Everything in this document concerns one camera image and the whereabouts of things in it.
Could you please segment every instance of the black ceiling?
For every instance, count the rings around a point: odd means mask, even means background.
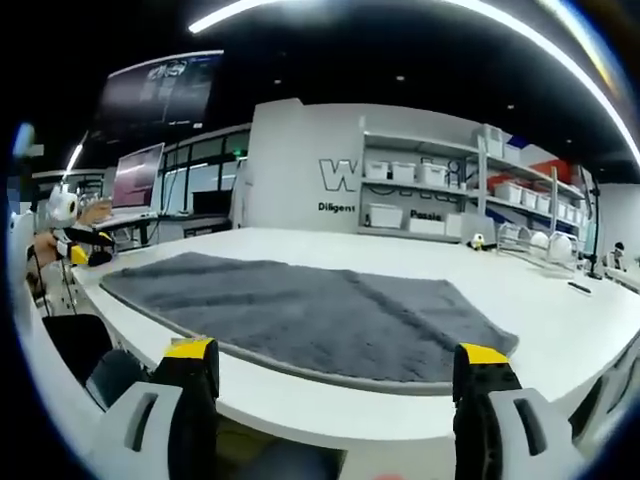
[[[491,123],[587,166],[602,181],[640,183],[640,169],[620,134],[586,89],[531,42],[491,20],[424,0],[316,0],[293,10],[260,7],[198,36],[187,31],[191,21],[228,3],[118,0],[100,8],[87,2],[38,6],[37,18],[29,17],[30,33],[22,34],[27,38],[16,42],[23,45],[19,60],[25,66],[13,69],[24,91],[20,117],[34,123],[45,144],[46,158],[34,169],[66,165],[73,145],[90,127],[110,72],[167,54],[223,48],[217,100],[208,112],[211,128],[249,122],[256,103],[279,98],[404,105]],[[544,33],[599,78],[583,50],[535,2],[489,3]],[[633,9],[609,2],[616,8],[594,10],[592,3],[583,2],[585,13],[610,44],[633,47],[640,38],[629,23]],[[626,15],[623,26],[616,21],[620,12]],[[628,58],[624,47],[617,51],[630,83],[637,85],[634,59],[640,50]],[[402,82],[396,79],[400,75]],[[626,99],[619,109],[640,141],[637,105]],[[78,166],[115,164],[119,153],[94,149]]]

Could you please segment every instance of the small figurine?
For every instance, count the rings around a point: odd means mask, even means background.
[[[484,247],[484,235],[481,233],[476,233],[471,239],[471,248],[475,251],[482,250]]]

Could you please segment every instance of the gray mat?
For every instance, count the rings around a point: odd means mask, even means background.
[[[375,391],[447,393],[456,345],[510,354],[518,343],[445,280],[184,253],[107,275],[102,287],[231,355]]]

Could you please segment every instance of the desk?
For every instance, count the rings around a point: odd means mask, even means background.
[[[149,243],[148,228],[151,222],[157,223],[158,215],[152,212],[118,214],[113,218],[93,225],[93,229],[98,232],[112,233],[117,230],[135,229],[140,232],[140,244],[145,246]]]
[[[217,233],[224,230],[231,230],[231,221],[228,215],[164,215],[161,216],[160,219],[160,228],[162,228],[162,224],[166,223],[180,225],[183,230],[183,238],[202,235],[204,233]]]
[[[640,295],[640,270],[638,268],[631,267],[629,271],[624,272],[615,268],[605,267],[604,274],[614,282]]]
[[[115,300],[100,288],[100,279],[188,251],[447,279],[491,321],[520,337],[511,364],[522,385],[536,388],[567,417],[640,331],[640,297],[613,282],[580,277],[578,283],[593,292],[586,296],[566,280],[546,278],[537,267],[495,252],[396,238],[251,228],[163,243],[94,269],[75,269],[93,307],[149,367],[158,364],[176,334]],[[341,478],[371,479],[376,473],[451,478],[450,397],[351,390],[267,370],[224,353],[220,379],[222,415],[280,437],[347,450]]]

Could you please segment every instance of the computer monitor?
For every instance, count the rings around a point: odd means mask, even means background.
[[[113,182],[113,208],[150,207],[164,143],[130,153],[118,162]]]
[[[112,143],[203,128],[222,54],[173,55],[112,73],[90,139]]]

